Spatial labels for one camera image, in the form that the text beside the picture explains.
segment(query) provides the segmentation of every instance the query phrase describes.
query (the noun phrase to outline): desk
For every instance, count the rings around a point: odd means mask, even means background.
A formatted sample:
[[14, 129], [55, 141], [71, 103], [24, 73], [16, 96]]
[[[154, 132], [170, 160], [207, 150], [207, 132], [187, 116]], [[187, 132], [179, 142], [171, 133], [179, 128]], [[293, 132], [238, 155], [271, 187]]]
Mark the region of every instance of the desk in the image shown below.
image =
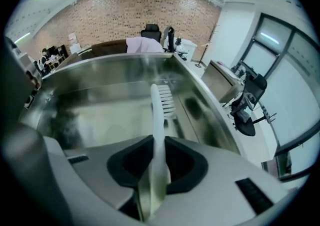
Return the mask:
[[228, 103], [244, 89], [239, 78], [216, 61], [210, 61], [201, 79], [220, 103]]
[[45, 63], [50, 67], [50, 70], [52, 70], [52, 69], [54, 69], [55, 68], [55, 66], [54, 66], [54, 64], [55, 63], [58, 63], [59, 64], [59, 60], [60, 59], [62, 59], [62, 61], [63, 60], [65, 60], [66, 58], [65, 58], [65, 56], [63, 55], [63, 56], [60, 56], [60, 57], [58, 57], [58, 58], [56, 58], [56, 59], [54, 59], [54, 60], [47, 60]]

